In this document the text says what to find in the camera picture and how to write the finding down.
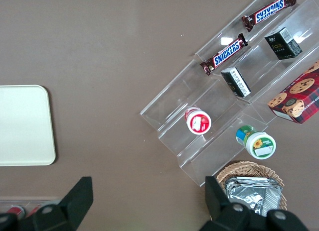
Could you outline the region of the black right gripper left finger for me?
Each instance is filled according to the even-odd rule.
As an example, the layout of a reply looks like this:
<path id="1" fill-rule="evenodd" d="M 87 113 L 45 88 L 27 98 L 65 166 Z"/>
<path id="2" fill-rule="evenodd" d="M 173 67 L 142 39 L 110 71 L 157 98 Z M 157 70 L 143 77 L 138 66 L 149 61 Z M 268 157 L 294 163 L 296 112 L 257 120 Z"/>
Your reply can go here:
<path id="1" fill-rule="evenodd" d="M 93 204 L 92 177 L 82 177 L 57 204 L 49 204 L 21 221 L 22 231 L 75 231 Z"/>

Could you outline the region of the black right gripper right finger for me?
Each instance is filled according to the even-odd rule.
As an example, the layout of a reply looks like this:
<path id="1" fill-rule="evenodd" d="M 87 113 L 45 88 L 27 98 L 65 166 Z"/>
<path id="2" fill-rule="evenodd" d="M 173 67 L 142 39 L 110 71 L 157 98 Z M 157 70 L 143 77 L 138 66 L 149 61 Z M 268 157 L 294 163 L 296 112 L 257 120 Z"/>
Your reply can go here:
<path id="1" fill-rule="evenodd" d="M 202 231 L 246 231 L 250 222 L 248 208 L 228 200 L 213 176 L 205 178 L 205 202 L 211 216 Z"/>

